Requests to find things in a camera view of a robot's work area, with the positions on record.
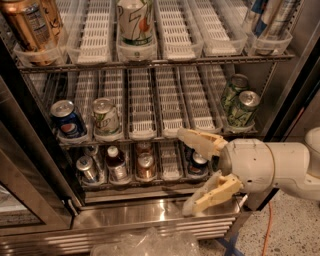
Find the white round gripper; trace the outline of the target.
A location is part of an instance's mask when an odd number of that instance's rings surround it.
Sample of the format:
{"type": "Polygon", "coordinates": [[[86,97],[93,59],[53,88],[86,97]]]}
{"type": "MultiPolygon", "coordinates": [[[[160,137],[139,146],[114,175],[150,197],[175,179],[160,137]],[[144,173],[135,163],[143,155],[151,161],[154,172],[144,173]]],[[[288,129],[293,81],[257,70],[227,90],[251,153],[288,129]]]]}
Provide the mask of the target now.
{"type": "Polygon", "coordinates": [[[196,215],[222,204],[241,189],[261,193],[271,186],[274,162],[269,147],[257,139],[227,142],[221,135],[179,128],[177,138],[206,160],[219,156],[218,169],[182,207],[184,216],[196,215]]]}

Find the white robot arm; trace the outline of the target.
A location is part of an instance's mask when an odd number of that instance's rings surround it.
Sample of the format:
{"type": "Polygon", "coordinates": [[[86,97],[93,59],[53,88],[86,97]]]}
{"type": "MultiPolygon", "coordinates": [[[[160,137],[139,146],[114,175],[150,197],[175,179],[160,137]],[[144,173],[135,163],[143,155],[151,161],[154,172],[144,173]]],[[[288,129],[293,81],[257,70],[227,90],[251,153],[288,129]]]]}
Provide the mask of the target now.
{"type": "Polygon", "coordinates": [[[238,192],[261,193],[278,188],[297,198],[320,200],[319,130],[300,142],[234,139],[181,128],[177,137],[204,159],[217,156],[218,171],[185,201],[182,214],[196,215],[222,204],[238,192]]]}

